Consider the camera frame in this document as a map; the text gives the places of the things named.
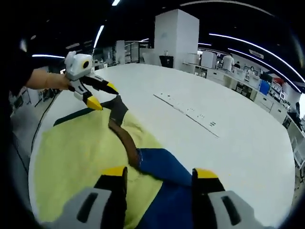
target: black sleeve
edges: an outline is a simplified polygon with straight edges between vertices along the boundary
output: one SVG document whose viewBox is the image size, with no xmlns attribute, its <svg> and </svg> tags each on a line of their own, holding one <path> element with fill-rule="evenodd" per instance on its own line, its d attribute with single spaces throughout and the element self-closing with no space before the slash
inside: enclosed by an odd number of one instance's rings
<svg viewBox="0 0 305 229">
<path fill-rule="evenodd" d="M 32 57 L 26 52 L 17 49 L 13 60 L 9 63 L 6 77 L 8 77 L 9 90 L 17 95 L 25 86 L 34 70 Z"/>
</svg>

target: brown strap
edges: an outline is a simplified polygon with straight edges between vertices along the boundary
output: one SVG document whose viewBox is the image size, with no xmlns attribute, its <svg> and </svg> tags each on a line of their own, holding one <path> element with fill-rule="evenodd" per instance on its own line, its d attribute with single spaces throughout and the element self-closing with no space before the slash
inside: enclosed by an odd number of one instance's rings
<svg viewBox="0 0 305 229">
<path fill-rule="evenodd" d="M 109 119 L 108 127 L 118 136 L 118 138 L 123 143 L 127 152 L 129 165 L 137 169 L 139 167 L 140 159 L 138 156 L 137 147 L 135 146 L 130 134 L 119 125 L 117 125 L 116 122 L 111 118 Z"/>
</svg>

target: yellow cloth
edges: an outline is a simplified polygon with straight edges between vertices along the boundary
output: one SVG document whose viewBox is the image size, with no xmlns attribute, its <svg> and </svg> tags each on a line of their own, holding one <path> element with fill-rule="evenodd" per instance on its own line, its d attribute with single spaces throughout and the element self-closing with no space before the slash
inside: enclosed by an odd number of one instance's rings
<svg viewBox="0 0 305 229">
<path fill-rule="evenodd" d="M 125 229 L 135 228 L 161 188 L 162 181 L 128 165 L 125 148 L 108 128 L 110 110 L 93 111 L 43 134 L 35 162 L 36 202 L 41 221 L 54 221 L 64 204 L 85 187 L 93 187 L 101 170 L 128 167 Z M 161 148 L 128 111 L 121 125 L 137 148 Z"/>
</svg>

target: round table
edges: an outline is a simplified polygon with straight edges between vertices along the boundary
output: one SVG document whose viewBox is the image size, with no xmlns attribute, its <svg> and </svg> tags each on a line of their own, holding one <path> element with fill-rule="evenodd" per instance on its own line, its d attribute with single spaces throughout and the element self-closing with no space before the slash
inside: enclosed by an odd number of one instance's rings
<svg viewBox="0 0 305 229">
<path fill-rule="evenodd" d="M 234 91 L 199 76 L 147 64 L 126 64 L 96 71 L 112 82 L 137 119 L 189 171 L 215 172 L 224 188 L 254 208 L 265 226 L 278 226 L 288 215 L 295 186 L 295 165 L 286 129 L 269 113 Z M 114 98 L 91 90 L 100 102 Z M 167 93 L 218 120 L 221 135 L 207 129 L 153 94 Z M 43 131 L 66 115 L 85 108 L 73 93 L 62 92 L 46 114 L 30 160 L 29 190 L 37 215 L 34 165 Z"/>
</svg>

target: black ceiling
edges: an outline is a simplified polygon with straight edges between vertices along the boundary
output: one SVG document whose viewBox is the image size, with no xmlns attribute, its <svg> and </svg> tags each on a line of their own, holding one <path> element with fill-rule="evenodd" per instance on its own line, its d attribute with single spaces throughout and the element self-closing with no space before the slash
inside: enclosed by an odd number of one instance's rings
<svg viewBox="0 0 305 229">
<path fill-rule="evenodd" d="M 105 28 L 97 47 L 112 45 L 117 40 L 145 38 L 150 38 L 153 45 L 155 16 L 178 8 L 200 20 L 199 42 L 211 43 L 214 49 L 225 52 L 228 51 L 227 48 L 232 48 L 249 54 L 250 48 L 263 54 L 264 62 L 291 81 L 302 82 L 296 73 L 272 55 L 243 42 L 213 37 L 209 33 L 252 42 L 280 56 L 305 78 L 304 17 L 301 7 L 297 5 L 298 1 L 239 0 L 243 3 L 241 5 L 236 1 L 206 0 L 204 3 L 181 6 L 192 1 L 121 0 L 115 7 L 112 6 L 113 0 L 90 1 L 87 6 L 83 2 L 75 4 L 50 1 L 43 6 L 24 10 L 27 19 L 21 24 L 31 53 L 65 56 L 68 51 L 65 47 L 77 42 L 81 46 L 75 50 L 92 49 L 101 25 L 105 25 Z M 90 40 L 91 46 L 85 47 L 83 43 Z M 49 61 L 55 60 L 37 60 L 37 64 L 45 65 Z"/>
</svg>

